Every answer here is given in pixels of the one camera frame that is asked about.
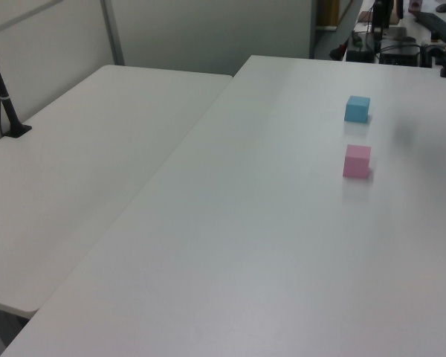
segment cube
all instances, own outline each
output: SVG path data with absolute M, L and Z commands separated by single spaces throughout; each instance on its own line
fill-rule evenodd
M 370 98 L 351 96 L 345 108 L 345 121 L 366 123 L 369 116 Z
M 371 147 L 347 145 L 345 164 L 343 165 L 343 176 L 356 179 L 367 179 L 369 177 L 371 151 Z

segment pink cube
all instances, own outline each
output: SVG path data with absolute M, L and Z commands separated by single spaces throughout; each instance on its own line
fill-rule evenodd
M 347 145 L 345 164 L 343 165 L 343 176 L 355 177 L 357 179 L 368 178 L 371 151 L 371 147 Z

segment tabletop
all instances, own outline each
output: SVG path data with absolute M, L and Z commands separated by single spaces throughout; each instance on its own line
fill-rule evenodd
M 362 11 L 368 11 L 374 3 L 374 0 L 364 0 L 361 6 Z M 410 0 L 404 0 L 404 18 L 400 20 L 398 25 L 407 28 L 407 35 L 416 39 L 418 44 L 421 44 L 421 41 L 430 41 L 431 32 L 423 25 L 420 25 L 416 22 L 415 16 L 408 12 L 408 4 Z M 446 0 L 423 0 L 423 5 L 421 6 L 421 11 L 425 13 L 435 13 L 440 19 L 446 22 L 446 13 L 437 13 L 435 11 L 436 7 L 440 4 L 445 4 Z M 364 32 L 366 31 L 366 23 L 359 22 L 355 26 L 356 32 Z
M 230 82 L 106 66 L 0 140 L 0 309 L 29 318 Z
M 3 356 L 446 356 L 446 79 L 251 57 Z

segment cubicle partition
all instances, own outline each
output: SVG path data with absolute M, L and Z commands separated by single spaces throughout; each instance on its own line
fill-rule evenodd
M 0 1 L 0 70 L 20 121 L 114 63 L 102 5 Z
M 106 0 L 126 65 L 235 75 L 250 55 L 311 58 L 314 0 Z

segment cable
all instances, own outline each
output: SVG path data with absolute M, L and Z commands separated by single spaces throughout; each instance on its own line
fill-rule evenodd
M 385 52 L 385 51 L 390 51 L 390 50 L 395 50 L 397 48 L 405 48 L 405 47 L 418 47 L 418 48 L 421 48 L 420 45 L 392 45 L 392 46 L 387 46 L 387 47 L 382 48 L 379 53 L 382 53 L 382 52 Z
M 1 99 L 0 99 L 0 135 L 3 137 L 3 130 L 1 129 Z

